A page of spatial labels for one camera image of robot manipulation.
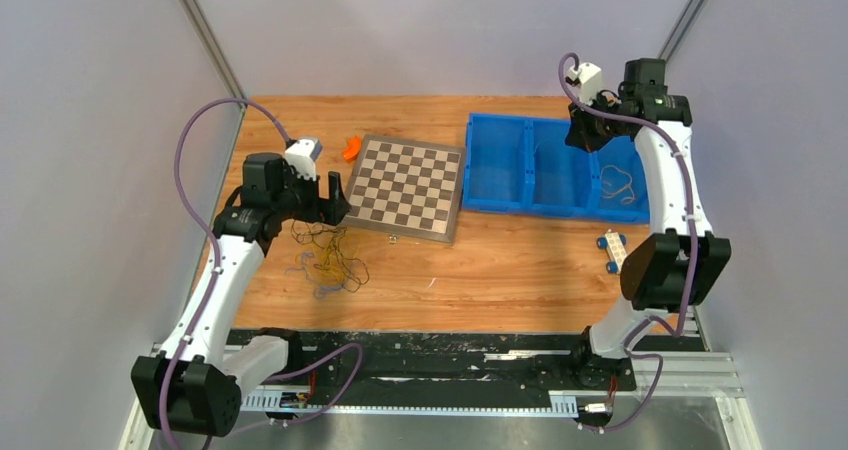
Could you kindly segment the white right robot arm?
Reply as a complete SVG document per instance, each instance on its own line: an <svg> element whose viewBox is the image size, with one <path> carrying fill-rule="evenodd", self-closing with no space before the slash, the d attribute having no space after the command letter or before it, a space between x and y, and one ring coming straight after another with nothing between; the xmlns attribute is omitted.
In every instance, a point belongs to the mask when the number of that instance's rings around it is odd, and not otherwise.
<svg viewBox="0 0 848 450"><path fill-rule="evenodd" d="M642 163L649 203L650 234L620 267L621 296L589 327L589 349L570 362L573 378L584 387L607 379L610 360L626 358L638 338L666 316L677 314L671 333L680 335L687 311L706 299L731 256L729 240L715 235L698 193L689 101L669 92L665 69L662 59L626 62L618 97L609 100L597 65L574 52L558 64L570 100L566 145L596 152L629 138Z"/></svg>

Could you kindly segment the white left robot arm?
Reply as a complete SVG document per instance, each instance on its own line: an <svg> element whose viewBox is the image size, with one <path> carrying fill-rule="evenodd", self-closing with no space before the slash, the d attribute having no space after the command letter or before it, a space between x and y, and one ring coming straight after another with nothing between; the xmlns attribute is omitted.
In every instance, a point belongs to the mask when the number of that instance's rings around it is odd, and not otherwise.
<svg viewBox="0 0 848 450"><path fill-rule="evenodd" d="M350 211L339 173L327 175L328 195L311 157L254 153L242 183L206 233L210 252L201 278L174 330L154 356L140 356L131 382L148 425L175 433L228 435L246 396L274 376L300 380L306 358L280 329L253 338L236 354L225 346L249 283L288 220L336 226Z"/></svg>

